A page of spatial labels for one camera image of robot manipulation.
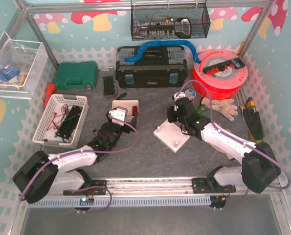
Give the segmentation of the white plastic parts bin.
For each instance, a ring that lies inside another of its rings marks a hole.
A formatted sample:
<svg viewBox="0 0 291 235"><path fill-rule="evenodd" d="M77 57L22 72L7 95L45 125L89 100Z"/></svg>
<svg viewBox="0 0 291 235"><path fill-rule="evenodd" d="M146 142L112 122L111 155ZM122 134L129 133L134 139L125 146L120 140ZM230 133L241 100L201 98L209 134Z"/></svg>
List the white plastic parts bin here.
<svg viewBox="0 0 291 235"><path fill-rule="evenodd" d="M132 115L132 108L133 106L137 106L139 110L139 101L134 99L121 99L121 100L113 100L112 101L112 108L123 107L127 109L127 116L125 117L125 122L131 122L132 119L136 116Z"/></svg>

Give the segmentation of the large red spring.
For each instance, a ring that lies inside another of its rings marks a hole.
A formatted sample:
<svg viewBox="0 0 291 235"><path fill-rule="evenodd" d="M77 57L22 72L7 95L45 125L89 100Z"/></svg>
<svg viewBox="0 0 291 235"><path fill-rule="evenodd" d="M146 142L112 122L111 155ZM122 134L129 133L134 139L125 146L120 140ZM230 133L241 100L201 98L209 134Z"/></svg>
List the large red spring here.
<svg viewBox="0 0 291 235"><path fill-rule="evenodd" d="M132 115L135 116L137 113L138 113L138 107L137 106L133 106Z"/></svg>

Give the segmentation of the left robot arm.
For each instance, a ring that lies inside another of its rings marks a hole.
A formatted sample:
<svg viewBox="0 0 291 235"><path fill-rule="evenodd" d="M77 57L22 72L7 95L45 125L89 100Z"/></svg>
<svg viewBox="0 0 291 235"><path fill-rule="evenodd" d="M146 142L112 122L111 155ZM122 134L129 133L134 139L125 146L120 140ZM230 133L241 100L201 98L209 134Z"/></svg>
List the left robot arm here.
<svg viewBox="0 0 291 235"><path fill-rule="evenodd" d="M106 116L108 121L83 147L58 154L35 152L13 176L13 183L21 193L20 200L33 204L49 193L85 191L84 186L90 181L81 169L101 161L105 155L120 153L115 146L121 135L136 132L138 114L126 122L126 109L117 107Z"/></svg>

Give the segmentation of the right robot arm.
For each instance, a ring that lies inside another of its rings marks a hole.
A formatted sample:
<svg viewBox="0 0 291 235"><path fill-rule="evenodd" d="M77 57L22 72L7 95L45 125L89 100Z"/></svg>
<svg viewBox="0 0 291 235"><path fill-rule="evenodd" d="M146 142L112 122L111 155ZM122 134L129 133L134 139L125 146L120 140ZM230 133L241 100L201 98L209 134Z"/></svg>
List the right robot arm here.
<svg viewBox="0 0 291 235"><path fill-rule="evenodd" d="M174 97L174 106L167 109L168 121L179 123L183 134L213 145L240 163L237 167L219 166L208 174L211 188L244 185L261 193L281 174L271 147L265 143L246 141L221 129L211 119L201 116L187 97Z"/></svg>

